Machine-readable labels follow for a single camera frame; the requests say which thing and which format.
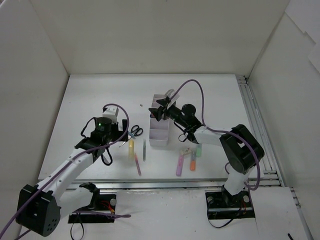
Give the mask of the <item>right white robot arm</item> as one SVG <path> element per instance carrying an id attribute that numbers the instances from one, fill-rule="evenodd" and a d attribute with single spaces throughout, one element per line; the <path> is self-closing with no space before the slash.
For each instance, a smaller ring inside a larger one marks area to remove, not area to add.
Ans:
<path id="1" fill-rule="evenodd" d="M 196 107 L 185 104 L 182 108 L 170 105 L 168 97 L 156 101 L 159 106 L 148 110 L 159 122 L 171 119 L 182 131 L 186 139 L 194 144 L 221 146 L 228 159 L 230 170 L 227 181 L 221 193 L 221 200 L 227 206 L 233 206 L 239 201 L 239 193 L 247 188 L 255 191 L 260 185 L 260 160 L 265 152 L 243 124 L 238 124 L 230 131 L 214 130 L 196 117 Z"/>

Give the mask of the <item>pink pen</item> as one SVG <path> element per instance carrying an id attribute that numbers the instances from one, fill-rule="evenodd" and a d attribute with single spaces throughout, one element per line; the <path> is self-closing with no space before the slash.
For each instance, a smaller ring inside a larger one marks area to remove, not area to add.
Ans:
<path id="1" fill-rule="evenodd" d="M 134 160 L 135 160 L 135 164 L 136 164 L 138 175 L 141 177 L 142 176 L 142 172 L 141 172 L 141 168 L 140 168 L 140 164 L 139 164 L 138 155 L 137 155 L 136 152 L 134 153 Z"/>

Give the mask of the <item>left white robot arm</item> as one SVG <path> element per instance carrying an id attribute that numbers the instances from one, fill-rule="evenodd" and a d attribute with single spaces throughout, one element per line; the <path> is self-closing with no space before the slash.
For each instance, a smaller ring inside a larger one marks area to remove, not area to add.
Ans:
<path id="1" fill-rule="evenodd" d="M 127 119 L 123 129 L 108 117 L 93 117 L 95 128 L 89 136 L 83 136 L 68 158 L 47 178 L 36 185 L 25 185 L 19 193 L 17 224 L 43 236 L 49 236 L 60 220 L 81 208 L 96 209 L 100 204 L 100 190 L 95 184 L 80 184 L 67 192 L 74 180 L 96 160 L 103 157 L 109 147 L 128 139 Z"/>

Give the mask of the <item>dark green pen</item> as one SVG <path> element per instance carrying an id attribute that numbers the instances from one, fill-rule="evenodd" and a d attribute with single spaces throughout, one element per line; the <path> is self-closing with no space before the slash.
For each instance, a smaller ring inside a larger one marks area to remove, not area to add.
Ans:
<path id="1" fill-rule="evenodd" d="M 142 160 L 146 161 L 146 148 L 147 148 L 147 141 L 143 139 L 143 149 L 142 149 Z"/>

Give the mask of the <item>black handled scissors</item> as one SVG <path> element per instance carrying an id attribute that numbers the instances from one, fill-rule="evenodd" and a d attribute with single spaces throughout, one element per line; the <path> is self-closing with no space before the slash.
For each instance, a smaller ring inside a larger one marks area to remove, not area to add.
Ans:
<path id="1" fill-rule="evenodd" d="M 134 125 L 131 127 L 130 131 L 127 133 L 127 137 L 122 139 L 119 144 L 119 148 L 121 148 L 124 144 L 126 144 L 129 140 L 135 140 L 137 137 L 143 134 L 144 130 L 139 125 Z"/>

